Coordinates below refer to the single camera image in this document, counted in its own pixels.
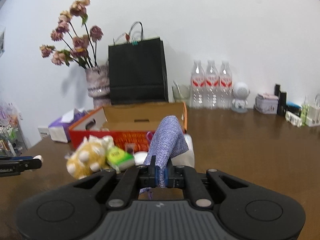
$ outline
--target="black paper bag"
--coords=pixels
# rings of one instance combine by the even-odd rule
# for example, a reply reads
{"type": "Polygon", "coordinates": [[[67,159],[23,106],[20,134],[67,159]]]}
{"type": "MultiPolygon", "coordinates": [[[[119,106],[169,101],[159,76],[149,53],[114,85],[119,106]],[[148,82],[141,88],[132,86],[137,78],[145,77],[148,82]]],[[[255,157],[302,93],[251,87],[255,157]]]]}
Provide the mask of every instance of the black paper bag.
{"type": "Polygon", "coordinates": [[[163,42],[110,45],[109,78],[113,105],[168,101],[163,42]]]}

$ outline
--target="red box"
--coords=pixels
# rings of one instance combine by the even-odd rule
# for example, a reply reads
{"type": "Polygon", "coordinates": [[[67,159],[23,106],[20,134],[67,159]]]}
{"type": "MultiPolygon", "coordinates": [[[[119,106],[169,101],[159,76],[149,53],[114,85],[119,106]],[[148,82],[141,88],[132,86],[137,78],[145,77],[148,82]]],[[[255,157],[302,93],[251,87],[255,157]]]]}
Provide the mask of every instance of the red box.
{"type": "Polygon", "coordinates": [[[134,151],[148,151],[147,133],[154,132],[161,120],[175,115],[184,132],[187,131],[187,108],[184,103],[144,103],[122,106],[102,106],[69,127],[71,142],[77,148],[89,135],[113,137],[117,147],[125,150],[134,144],[134,151]]]}

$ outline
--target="yellow plush toy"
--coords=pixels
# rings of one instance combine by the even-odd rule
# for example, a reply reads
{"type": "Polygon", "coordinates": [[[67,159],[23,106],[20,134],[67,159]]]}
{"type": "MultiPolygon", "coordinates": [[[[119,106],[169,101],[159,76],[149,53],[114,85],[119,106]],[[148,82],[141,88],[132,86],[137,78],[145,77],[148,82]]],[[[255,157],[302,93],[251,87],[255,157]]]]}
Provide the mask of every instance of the yellow plush toy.
{"type": "Polygon", "coordinates": [[[90,135],[89,140],[84,137],[83,142],[67,161],[68,172],[74,178],[82,179],[95,172],[108,169],[106,152],[111,147],[114,147],[111,136],[97,138],[90,135]]]}

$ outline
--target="wall picture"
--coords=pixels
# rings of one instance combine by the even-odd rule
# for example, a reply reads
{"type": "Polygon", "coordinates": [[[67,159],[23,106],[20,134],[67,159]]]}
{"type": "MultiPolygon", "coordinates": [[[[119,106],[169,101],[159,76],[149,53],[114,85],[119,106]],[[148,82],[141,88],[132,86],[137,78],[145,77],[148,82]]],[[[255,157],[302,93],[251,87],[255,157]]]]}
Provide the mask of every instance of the wall picture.
{"type": "Polygon", "coordinates": [[[4,53],[4,31],[0,32],[0,57],[4,53]]]}

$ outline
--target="metal screw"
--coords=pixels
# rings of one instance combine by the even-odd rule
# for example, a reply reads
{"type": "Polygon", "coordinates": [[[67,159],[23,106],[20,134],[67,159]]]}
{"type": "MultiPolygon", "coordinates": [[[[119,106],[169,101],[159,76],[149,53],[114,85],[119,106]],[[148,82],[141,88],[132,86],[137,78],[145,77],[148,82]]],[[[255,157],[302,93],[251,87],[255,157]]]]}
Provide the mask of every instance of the metal screw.
{"type": "Polygon", "coordinates": [[[110,207],[122,207],[124,205],[124,201],[122,199],[111,199],[108,202],[110,207]]]}
{"type": "Polygon", "coordinates": [[[196,205],[198,207],[208,207],[212,204],[212,202],[209,199],[206,198],[200,198],[196,201],[196,205]]]}

